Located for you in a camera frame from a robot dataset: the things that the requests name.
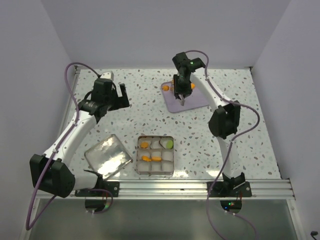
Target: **green object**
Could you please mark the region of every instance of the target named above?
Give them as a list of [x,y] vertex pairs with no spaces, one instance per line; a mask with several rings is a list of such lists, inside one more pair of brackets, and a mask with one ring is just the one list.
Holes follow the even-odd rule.
[[169,140],[169,141],[166,143],[165,148],[166,148],[166,149],[172,149],[173,146],[174,146],[174,141]]

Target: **white wall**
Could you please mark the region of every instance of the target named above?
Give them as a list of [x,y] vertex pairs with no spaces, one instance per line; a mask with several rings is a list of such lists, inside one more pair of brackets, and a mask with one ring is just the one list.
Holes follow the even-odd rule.
[[319,9],[319,0],[292,0],[253,68],[276,159],[308,234],[320,231]]
[[70,62],[39,0],[0,2],[0,239],[19,237],[33,189],[29,160],[57,136]]
[[72,60],[173,67],[203,50],[211,66],[253,66],[290,0],[42,0]]

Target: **yellow object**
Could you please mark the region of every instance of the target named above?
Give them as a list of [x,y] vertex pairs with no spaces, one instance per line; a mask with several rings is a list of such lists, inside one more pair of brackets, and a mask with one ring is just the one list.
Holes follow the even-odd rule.
[[164,85],[164,86],[162,87],[162,90],[163,90],[163,91],[169,91],[169,89],[170,89],[170,87],[169,87],[168,85]]
[[142,156],[142,160],[146,162],[151,162],[151,159],[148,158],[147,156]]
[[151,159],[152,159],[152,161],[155,161],[155,162],[161,162],[161,160],[162,160],[162,158],[159,156],[153,156]]
[[145,141],[143,141],[143,142],[140,144],[140,147],[141,147],[142,149],[146,149],[148,146],[149,146],[149,144],[148,144],[147,142],[145,142]]

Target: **purple mat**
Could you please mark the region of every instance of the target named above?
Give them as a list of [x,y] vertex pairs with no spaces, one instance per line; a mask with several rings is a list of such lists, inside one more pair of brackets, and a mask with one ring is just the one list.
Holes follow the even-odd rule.
[[[170,87],[171,82],[169,81],[163,83],[161,85],[161,90],[164,85]],[[200,92],[200,90],[197,87],[195,87],[192,90],[192,94],[185,99],[184,106],[181,106],[179,100],[175,98],[174,94],[170,90],[162,90],[162,94],[166,103],[166,107],[168,108],[168,111],[170,113],[179,113],[182,111],[201,108],[209,105],[208,101],[205,99],[204,95]]]

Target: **white speckled tabletop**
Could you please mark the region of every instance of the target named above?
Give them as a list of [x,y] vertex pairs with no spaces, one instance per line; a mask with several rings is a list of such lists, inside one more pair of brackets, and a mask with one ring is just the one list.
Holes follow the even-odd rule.
[[[116,134],[132,155],[134,162],[113,179],[179,179],[201,180],[217,176],[222,157],[218,141],[209,131],[212,110],[206,106],[179,113],[167,110],[161,84],[169,82],[175,69],[98,69],[102,74],[112,70],[116,85],[124,83],[130,107],[108,112],[85,137],[73,156],[70,169],[82,172],[90,168],[84,152],[110,134]],[[239,158],[247,179],[280,179],[277,161],[270,143],[266,124],[249,69],[210,69],[209,76],[228,97],[255,107],[261,115],[260,125],[237,140]],[[79,102],[93,87],[96,76],[82,69],[75,88]],[[71,107],[69,122],[74,114]],[[256,116],[242,108],[238,130],[249,128]],[[145,176],[135,171],[137,141],[140,135],[168,135],[174,137],[173,176]]]

